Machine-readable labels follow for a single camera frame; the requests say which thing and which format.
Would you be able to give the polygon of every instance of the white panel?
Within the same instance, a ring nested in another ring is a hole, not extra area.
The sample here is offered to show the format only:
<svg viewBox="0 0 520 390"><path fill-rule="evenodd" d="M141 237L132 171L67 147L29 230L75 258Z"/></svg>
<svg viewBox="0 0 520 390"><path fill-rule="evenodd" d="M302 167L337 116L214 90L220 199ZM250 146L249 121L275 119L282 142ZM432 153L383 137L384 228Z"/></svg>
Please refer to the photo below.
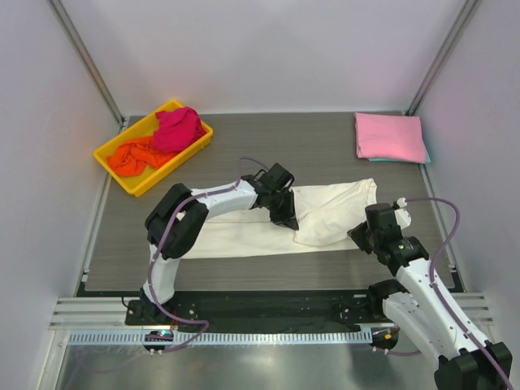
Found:
<svg viewBox="0 0 520 390"><path fill-rule="evenodd" d="M63 0L123 113L404 110L462 0Z"/></svg>
<svg viewBox="0 0 520 390"><path fill-rule="evenodd" d="M1 388L35 388L57 297L70 296L114 121L42 0L0 5Z"/></svg>
<svg viewBox="0 0 520 390"><path fill-rule="evenodd" d="M482 2L419 114L435 192L461 208L467 286L482 291L520 367L520 2ZM447 213L453 221L452 213ZM520 384L515 375L517 386Z"/></svg>

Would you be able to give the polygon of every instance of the wood grain surface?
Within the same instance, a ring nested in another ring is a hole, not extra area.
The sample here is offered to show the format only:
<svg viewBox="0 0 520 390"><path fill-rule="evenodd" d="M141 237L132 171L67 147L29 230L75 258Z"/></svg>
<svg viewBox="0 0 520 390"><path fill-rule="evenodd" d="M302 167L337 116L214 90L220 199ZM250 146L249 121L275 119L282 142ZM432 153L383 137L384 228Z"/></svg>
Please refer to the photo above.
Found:
<svg viewBox="0 0 520 390"><path fill-rule="evenodd" d="M250 156L266 165L280 163L296 177L295 185L334 184L374 178L378 202L425 197L418 165L368 162L356 157L353 113L204 115L213 127L211 144L140 198L110 183L86 289L137 290L145 281L150 258L145 219L175 183L209 188L231 183L236 160ZM244 173L258 170L245 162ZM431 205L409 207L416 236L431 255L441 244ZM453 286L448 262L438 272ZM250 258L185 259L177 290L293 290L366 288L391 275L375 255L360 250L283 254Z"/></svg>

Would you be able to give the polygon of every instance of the yellow plastic tray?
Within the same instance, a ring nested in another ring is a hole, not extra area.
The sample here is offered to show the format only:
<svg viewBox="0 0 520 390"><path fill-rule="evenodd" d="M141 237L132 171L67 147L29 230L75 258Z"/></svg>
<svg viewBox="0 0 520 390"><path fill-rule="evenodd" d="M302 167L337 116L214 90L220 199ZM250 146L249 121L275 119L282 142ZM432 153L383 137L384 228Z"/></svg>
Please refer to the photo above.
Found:
<svg viewBox="0 0 520 390"><path fill-rule="evenodd" d="M127 193L131 193L136 197L140 197L143 193L154 187L160 180L168 176L174 169L179 167L186 160L191 158L196 152L205 148L213 136L213 129L202 122L202 127L206 130L206 134L199 140L193 142L188 148L177 154L174 158L168 161L159 169L146 167L146 169L139 176L122 177L116 175L106 163L106 158L114 154L115 150L126 140L151 136L159 125L159 121L155 117L155 113L159 111L173 111L177 108L183 107L176 100L171 100L165 105L159 107L157 110L141 119L139 122L119 134L116 138L108 141L105 145L94 151L94 157L101 165L111 174L111 176L121 184L121 187Z"/></svg>

